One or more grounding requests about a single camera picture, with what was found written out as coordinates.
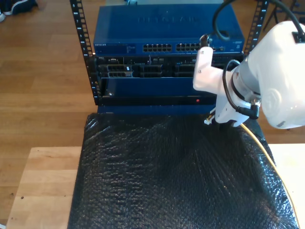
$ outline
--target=wooden floor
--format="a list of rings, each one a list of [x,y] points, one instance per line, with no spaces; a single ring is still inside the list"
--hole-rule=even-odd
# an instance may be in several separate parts
[[[84,0],[93,39],[98,5]],[[237,1],[247,37],[256,2]],[[81,146],[87,115],[96,112],[68,0],[0,24],[0,223],[6,224],[30,149]],[[269,143],[305,143],[305,128],[276,130],[260,118]]]

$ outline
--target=black cable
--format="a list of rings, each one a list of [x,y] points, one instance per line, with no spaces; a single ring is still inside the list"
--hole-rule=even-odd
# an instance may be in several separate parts
[[[213,29],[214,29],[214,32],[216,33],[216,35],[223,41],[228,41],[230,40],[230,36],[223,36],[219,29],[218,29],[218,26],[217,26],[217,17],[219,15],[219,13],[223,10],[224,7],[226,7],[227,5],[231,4],[232,2],[234,2],[235,0],[227,0],[227,1],[224,1],[220,7],[216,10],[214,16],[213,16]],[[298,35],[299,35],[299,38],[302,39],[303,41],[305,41],[305,33],[298,21],[298,19],[296,18],[296,16],[291,12],[291,10],[282,2],[280,2],[279,0],[270,0],[270,2],[272,4],[274,4],[275,6],[281,8],[281,10],[283,12],[285,12],[291,19],[291,21],[294,23],[297,31],[298,31]]]
[[[234,108],[234,110],[238,110],[238,106],[235,105],[235,103],[233,102],[231,96],[230,96],[230,93],[229,93],[229,89],[228,89],[228,85],[227,85],[227,79],[226,79],[226,73],[227,73],[227,70],[228,70],[228,67],[230,64],[232,63],[235,63],[237,65],[240,65],[240,62],[237,61],[237,60],[230,60],[227,65],[224,67],[224,72],[223,72],[223,84],[224,84],[224,92],[225,92],[225,95],[227,96],[227,99],[229,101],[229,104]]]
[[[230,96],[228,85],[227,85],[227,80],[226,80],[226,72],[228,70],[228,67],[232,63],[240,65],[239,61],[237,61],[237,60],[230,60],[226,64],[226,66],[224,67],[224,71],[223,71],[223,84],[224,84],[224,92],[225,92],[225,95],[227,97],[227,100],[228,100],[229,104],[233,107],[233,109],[236,112],[241,113],[242,115],[249,116],[249,118],[256,120],[256,119],[258,119],[258,116],[259,116],[259,107],[257,105],[251,105],[251,109],[246,108],[246,107],[240,107],[240,106],[237,106],[233,102],[233,100],[232,100],[232,98]]]

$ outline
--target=bubble wrap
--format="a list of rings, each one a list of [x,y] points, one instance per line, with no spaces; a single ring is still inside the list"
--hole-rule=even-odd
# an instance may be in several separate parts
[[[203,121],[91,114],[68,228],[297,228],[282,182],[250,136]],[[271,154],[257,122],[246,125]]]

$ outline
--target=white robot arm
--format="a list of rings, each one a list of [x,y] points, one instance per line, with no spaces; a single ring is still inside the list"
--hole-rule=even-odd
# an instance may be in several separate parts
[[[249,111],[262,103],[269,124],[275,128],[305,125],[305,43],[296,39],[297,29],[291,21],[276,25],[238,67],[225,75],[234,105]],[[229,102],[223,84],[224,71],[211,66],[212,55],[210,47],[199,50],[193,87],[217,95],[216,122],[232,120],[234,126],[239,126],[249,116]]]

